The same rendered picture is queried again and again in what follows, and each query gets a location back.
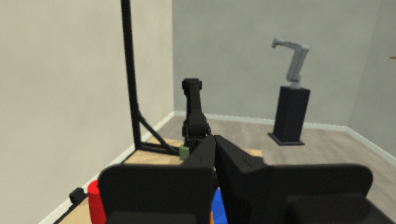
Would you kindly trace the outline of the red cup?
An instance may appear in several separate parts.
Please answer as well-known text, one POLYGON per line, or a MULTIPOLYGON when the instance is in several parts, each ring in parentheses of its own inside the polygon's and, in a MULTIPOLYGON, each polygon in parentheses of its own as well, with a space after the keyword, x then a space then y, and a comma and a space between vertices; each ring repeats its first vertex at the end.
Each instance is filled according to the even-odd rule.
POLYGON ((92 224, 105 224, 106 216, 103 210, 97 180, 91 182, 88 186, 88 204, 90 211, 90 219, 92 224))

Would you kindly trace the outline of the blue flat mat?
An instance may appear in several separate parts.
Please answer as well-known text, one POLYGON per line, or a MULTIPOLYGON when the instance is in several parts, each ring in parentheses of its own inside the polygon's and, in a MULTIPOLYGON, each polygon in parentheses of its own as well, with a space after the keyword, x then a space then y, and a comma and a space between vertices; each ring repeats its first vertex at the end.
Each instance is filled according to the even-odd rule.
POLYGON ((212 203, 212 212, 214 224, 228 224, 219 189, 217 189, 212 203))

